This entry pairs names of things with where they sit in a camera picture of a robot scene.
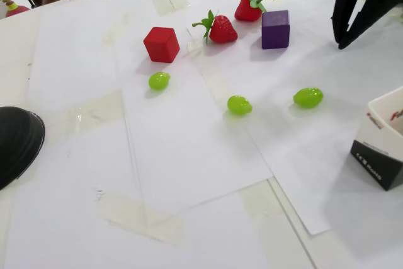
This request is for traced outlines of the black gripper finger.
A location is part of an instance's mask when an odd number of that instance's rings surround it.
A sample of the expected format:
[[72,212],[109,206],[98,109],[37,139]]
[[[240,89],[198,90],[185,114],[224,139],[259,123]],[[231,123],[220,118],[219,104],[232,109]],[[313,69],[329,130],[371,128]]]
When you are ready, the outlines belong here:
[[361,11],[356,15],[353,23],[351,25],[348,24],[347,33],[342,38],[341,44],[338,44],[338,48],[345,49],[393,7],[394,4],[391,2],[386,4],[365,2]]
[[332,15],[332,26],[335,41],[340,45],[347,33],[348,22],[357,0],[336,0]]

